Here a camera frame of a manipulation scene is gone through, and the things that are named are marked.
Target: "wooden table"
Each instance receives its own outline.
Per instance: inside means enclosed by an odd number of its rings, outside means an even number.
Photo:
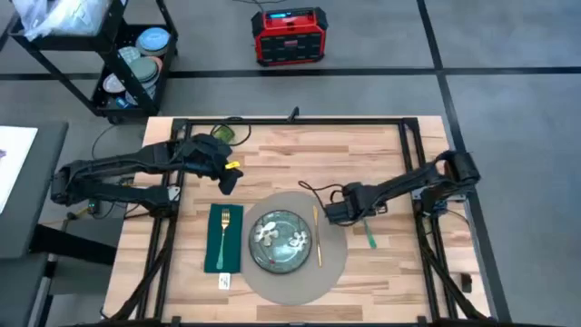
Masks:
[[[444,125],[439,116],[418,119],[427,160],[432,160],[448,149]],[[170,117],[151,118],[143,144],[169,139],[171,125]],[[244,136],[246,128],[233,127],[238,136]],[[193,130],[208,133],[210,126],[194,126]],[[211,203],[240,203],[249,210],[272,193],[306,192],[297,185],[298,180],[314,187],[384,182],[405,172],[397,126],[253,126],[250,140],[234,148],[233,160],[241,163],[245,176],[230,196],[221,195],[216,182],[186,175],[163,310],[165,321],[174,315],[182,316],[183,322],[415,322],[419,315],[429,317],[407,194],[389,201],[387,214],[369,219],[378,249],[369,248],[361,223],[347,229],[345,272],[330,292],[306,305],[280,306],[264,300],[241,274],[232,276],[229,291],[219,291],[218,276],[205,274],[202,268]],[[160,180],[160,176],[142,173],[135,177],[135,183],[143,186],[159,184]],[[464,214],[461,205],[451,205],[450,209]],[[148,217],[125,222],[104,305],[106,314],[116,312],[141,280],[152,226]],[[447,214],[441,218],[441,230],[453,278],[470,273],[473,292],[467,297],[489,314],[467,222]],[[154,281],[147,316],[153,315],[156,285]],[[439,281],[436,285],[440,312],[445,315],[442,287]]]

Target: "small white card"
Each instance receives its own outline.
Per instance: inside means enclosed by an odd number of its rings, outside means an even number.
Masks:
[[[218,289],[220,290],[230,290],[230,274],[227,272],[221,272],[218,278]]]

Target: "green cloth napkin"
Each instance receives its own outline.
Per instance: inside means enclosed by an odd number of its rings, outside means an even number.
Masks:
[[[216,269],[222,241],[222,209],[230,210],[230,224],[224,234],[222,269]],[[206,259],[203,264],[205,273],[239,273],[241,261],[242,216],[244,207],[233,204],[212,204],[208,219],[208,241]]]

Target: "red power station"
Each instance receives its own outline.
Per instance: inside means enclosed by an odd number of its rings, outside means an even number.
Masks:
[[[256,60],[263,66],[303,64],[325,55],[327,16],[319,7],[256,13],[252,34]]]

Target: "fork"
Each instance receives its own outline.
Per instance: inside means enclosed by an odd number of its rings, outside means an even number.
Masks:
[[[218,262],[216,263],[216,269],[222,269],[224,266],[224,234],[226,234],[226,228],[230,224],[230,211],[228,209],[222,209],[222,240],[220,242],[220,255],[218,255]]]

